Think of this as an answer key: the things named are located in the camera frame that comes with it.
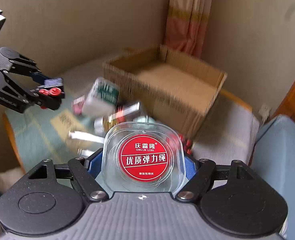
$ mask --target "clear plastic box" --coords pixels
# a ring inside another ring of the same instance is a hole
[[[106,135],[102,179],[112,192],[172,192],[185,179],[182,143],[163,124],[123,122]]]

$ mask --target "red circular label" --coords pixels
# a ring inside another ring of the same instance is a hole
[[[119,150],[119,163],[130,178],[141,182],[162,176],[169,157],[164,145],[148,135],[135,135],[127,139]]]

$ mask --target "plastic container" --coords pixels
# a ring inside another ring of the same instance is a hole
[[[182,143],[163,124],[123,122],[106,135],[102,179],[108,189],[177,194],[185,179]]]
[[[99,77],[88,93],[81,113],[89,117],[99,117],[115,112],[119,90],[112,82]]]

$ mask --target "wall outlet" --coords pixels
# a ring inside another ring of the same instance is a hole
[[[265,123],[265,121],[267,120],[267,118],[270,115],[271,112],[271,107],[268,106],[267,104],[263,104],[259,110],[259,115],[262,117],[262,122]]]

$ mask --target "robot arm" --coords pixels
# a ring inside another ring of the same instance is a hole
[[[0,30],[5,17],[0,10]],[[40,84],[28,90],[15,81],[10,73],[28,76]],[[36,63],[28,57],[7,48],[0,48],[0,104],[19,113],[37,104],[42,108],[56,110],[65,97],[62,78],[51,79],[37,68]]]

